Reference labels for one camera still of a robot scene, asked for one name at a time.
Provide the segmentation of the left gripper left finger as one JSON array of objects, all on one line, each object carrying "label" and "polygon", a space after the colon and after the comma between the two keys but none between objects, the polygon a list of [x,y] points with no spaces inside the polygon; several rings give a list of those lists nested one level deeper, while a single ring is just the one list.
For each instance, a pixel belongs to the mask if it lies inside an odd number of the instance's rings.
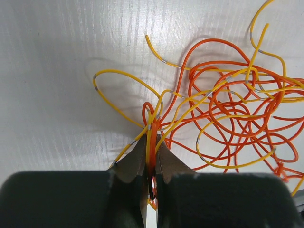
[{"label": "left gripper left finger", "polygon": [[143,228],[147,137],[105,171],[23,171],[0,189],[3,228]]}]

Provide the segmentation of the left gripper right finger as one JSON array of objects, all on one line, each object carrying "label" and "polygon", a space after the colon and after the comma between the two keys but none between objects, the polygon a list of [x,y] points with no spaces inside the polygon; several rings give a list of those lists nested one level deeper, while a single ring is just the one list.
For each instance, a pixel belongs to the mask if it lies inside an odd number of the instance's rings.
[{"label": "left gripper right finger", "polygon": [[297,228],[285,184],[266,173],[197,173],[161,143],[156,154],[160,228]]}]

